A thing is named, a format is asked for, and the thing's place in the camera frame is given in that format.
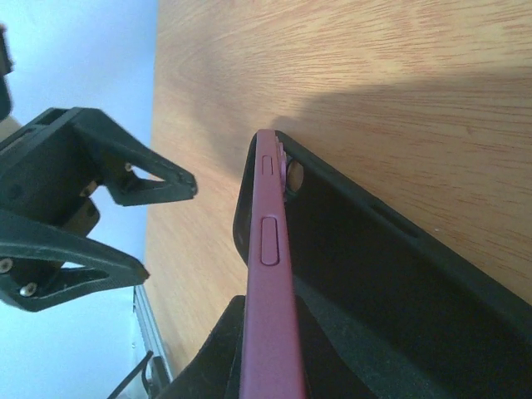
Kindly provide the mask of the black phone case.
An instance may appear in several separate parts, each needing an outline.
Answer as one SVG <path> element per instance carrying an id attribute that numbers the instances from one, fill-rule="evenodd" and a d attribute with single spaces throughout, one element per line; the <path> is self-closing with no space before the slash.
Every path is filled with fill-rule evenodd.
<path id="1" fill-rule="evenodd" d="M 309 286 L 367 325 L 399 357 L 398 398 L 530 397 L 530 305 L 274 132 L 286 155 L 284 208 L 297 315 L 296 287 Z M 256 134 L 233 227 L 247 267 Z M 303 356 L 299 317 L 298 332 Z M 304 360 L 303 369 L 304 398 L 313 398 Z"/>

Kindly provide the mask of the aluminium front rail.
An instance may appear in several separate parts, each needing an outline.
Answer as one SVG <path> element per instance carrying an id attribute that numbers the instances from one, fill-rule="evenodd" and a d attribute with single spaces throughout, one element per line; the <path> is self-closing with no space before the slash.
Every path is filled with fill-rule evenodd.
<path id="1" fill-rule="evenodd" d="M 134 287 L 133 309 L 145 350 L 151 350 L 161 358 L 165 374 L 172 381 L 175 376 L 144 286 Z"/>

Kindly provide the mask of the pink phone black screen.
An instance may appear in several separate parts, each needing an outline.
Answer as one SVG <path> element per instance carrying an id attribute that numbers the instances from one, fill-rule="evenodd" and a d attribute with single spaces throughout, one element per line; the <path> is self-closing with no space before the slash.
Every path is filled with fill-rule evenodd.
<path id="1" fill-rule="evenodd" d="M 306 397 L 284 208 L 286 155 L 272 130 L 256 134 L 239 395 Z"/>

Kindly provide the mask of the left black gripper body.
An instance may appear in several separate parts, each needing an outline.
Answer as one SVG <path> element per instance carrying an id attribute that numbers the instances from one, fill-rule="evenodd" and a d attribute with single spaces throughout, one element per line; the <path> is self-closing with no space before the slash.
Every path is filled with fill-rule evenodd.
<path id="1" fill-rule="evenodd" d="M 1 142 L 1 208 L 86 236 L 97 171 L 69 117 L 43 114 Z"/>

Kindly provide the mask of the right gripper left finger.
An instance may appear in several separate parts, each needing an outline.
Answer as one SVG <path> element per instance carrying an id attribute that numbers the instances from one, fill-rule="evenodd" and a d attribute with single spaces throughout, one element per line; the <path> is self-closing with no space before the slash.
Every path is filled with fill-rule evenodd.
<path id="1" fill-rule="evenodd" d="M 238 398 L 245 296 L 231 299 L 190 364 L 164 390 L 165 398 Z"/>

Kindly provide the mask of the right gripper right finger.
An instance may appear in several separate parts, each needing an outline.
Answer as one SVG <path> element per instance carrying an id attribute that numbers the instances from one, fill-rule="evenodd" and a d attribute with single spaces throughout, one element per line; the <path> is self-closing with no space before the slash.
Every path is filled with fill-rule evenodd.
<path id="1" fill-rule="evenodd" d="M 303 360 L 313 398 L 398 398 L 399 357 L 363 322 L 297 286 Z"/>

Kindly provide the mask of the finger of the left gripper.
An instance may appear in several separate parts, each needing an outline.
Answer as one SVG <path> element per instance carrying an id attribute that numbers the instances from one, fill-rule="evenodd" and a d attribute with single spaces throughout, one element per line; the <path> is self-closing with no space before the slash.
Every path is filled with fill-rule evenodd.
<path id="1" fill-rule="evenodd" d="M 39 312 L 85 295 L 142 285 L 149 273 L 129 254 L 3 210 L 1 301 Z"/>
<path id="2" fill-rule="evenodd" d="M 195 177 L 143 145 L 103 111 L 81 108 L 70 124 L 96 167 L 96 181 L 122 206 L 196 196 Z"/>

